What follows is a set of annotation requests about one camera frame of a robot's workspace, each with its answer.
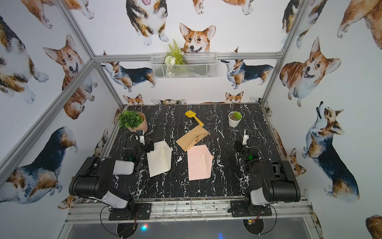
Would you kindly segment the brown kraft envelope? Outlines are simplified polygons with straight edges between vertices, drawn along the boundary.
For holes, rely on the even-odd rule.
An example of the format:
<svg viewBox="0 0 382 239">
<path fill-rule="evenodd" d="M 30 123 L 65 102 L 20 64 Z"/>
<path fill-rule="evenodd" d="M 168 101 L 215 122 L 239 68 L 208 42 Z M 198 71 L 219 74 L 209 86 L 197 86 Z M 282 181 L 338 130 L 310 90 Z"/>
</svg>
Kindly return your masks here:
<svg viewBox="0 0 382 239">
<path fill-rule="evenodd" d="M 210 133 L 206 129 L 198 125 L 178 139 L 176 143 L 183 149 L 183 151 L 188 151 L 209 134 Z"/>
</svg>

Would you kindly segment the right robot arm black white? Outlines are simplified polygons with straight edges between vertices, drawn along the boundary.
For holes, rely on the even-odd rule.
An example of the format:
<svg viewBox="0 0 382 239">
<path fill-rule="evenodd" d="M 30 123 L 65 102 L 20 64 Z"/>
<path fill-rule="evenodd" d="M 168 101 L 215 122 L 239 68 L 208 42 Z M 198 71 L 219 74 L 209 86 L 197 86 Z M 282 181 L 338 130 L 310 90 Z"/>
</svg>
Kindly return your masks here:
<svg viewBox="0 0 382 239">
<path fill-rule="evenodd" d="M 289 162 L 261 159 L 259 143 L 254 139 L 237 140 L 234 149 L 241 157 L 244 172 L 253 180 L 246 196 L 250 205 L 300 201 L 300 188 Z"/>
</svg>

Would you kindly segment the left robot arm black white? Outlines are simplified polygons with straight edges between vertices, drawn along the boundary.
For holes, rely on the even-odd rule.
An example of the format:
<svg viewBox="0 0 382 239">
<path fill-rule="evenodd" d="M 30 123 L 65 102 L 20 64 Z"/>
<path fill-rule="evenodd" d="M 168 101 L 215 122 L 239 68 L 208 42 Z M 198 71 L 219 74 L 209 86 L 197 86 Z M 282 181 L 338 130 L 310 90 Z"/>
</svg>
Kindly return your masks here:
<svg viewBox="0 0 382 239">
<path fill-rule="evenodd" d="M 122 158 L 88 157 L 70 183 L 70 195 L 97 200 L 112 209 L 134 211 L 133 196 L 117 189 L 112 180 L 117 175 L 137 172 L 144 155 L 154 150 L 154 142 L 142 130 L 129 132 L 124 150 Z"/>
</svg>

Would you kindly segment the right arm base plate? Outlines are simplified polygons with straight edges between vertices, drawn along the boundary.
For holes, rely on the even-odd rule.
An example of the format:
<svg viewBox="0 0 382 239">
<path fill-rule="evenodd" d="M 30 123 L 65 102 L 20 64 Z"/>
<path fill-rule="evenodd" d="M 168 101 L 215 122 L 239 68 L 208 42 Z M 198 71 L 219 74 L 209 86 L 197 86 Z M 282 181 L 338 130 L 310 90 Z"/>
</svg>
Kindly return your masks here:
<svg viewBox="0 0 382 239">
<path fill-rule="evenodd" d="M 272 210 L 270 205 L 253 205 L 246 201 L 230 201 L 228 213 L 234 218 L 239 217 L 258 217 L 258 216 L 271 216 Z"/>
</svg>

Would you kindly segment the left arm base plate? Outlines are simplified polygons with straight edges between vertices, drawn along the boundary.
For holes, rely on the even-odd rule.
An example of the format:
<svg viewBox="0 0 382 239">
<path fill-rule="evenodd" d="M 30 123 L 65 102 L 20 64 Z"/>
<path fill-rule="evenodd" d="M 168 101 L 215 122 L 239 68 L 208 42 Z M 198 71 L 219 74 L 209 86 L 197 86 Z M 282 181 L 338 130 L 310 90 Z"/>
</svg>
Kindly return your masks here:
<svg viewBox="0 0 382 239">
<path fill-rule="evenodd" d="M 152 209 L 151 203 L 138 203 L 133 206 L 127 205 L 126 208 L 111 208 L 109 221 L 126 221 L 126 220 L 148 220 Z"/>
</svg>

